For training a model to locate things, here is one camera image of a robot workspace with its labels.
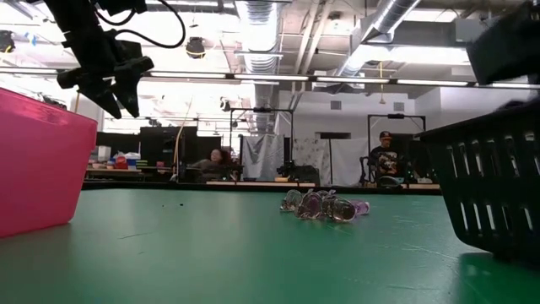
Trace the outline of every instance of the red box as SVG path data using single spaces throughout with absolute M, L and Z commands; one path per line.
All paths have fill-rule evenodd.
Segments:
M 0 237 L 68 223 L 97 122 L 0 89 Z

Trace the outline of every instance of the black plastic basket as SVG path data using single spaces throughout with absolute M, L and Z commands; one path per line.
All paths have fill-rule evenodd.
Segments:
M 540 102 L 418 137 L 457 237 L 496 257 L 540 262 Z

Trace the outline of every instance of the person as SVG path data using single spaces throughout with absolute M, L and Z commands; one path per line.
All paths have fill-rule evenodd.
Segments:
M 230 164 L 229 152 L 224 149 L 213 149 L 207 159 L 200 160 L 188 166 L 191 169 L 199 169 L 201 177 L 206 180 L 219 179 L 223 175 L 219 168 Z
M 376 171 L 377 176 L 397 176 L 397 160 L 399 154 L 392 148 L 392 134 L 383 131 L 379 134 L 381 145 L 373 148 L 370 152 L 369 165 L 372 171 Z

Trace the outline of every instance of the green table surface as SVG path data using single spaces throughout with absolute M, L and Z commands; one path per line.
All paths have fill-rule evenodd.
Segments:
M 283 196 L 82 192 L 69 225 L 0 240 L 0 303 L 540 301 L 540 274 L 462 244 L 442 197 L 347 195 L 371 214 L 337 225 Z

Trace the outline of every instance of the black cap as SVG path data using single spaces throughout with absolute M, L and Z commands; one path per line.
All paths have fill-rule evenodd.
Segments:
M 392 134 L 388 131 L 382 131 L 381 134 L 379 134 L 379 139 L 392 139 Z

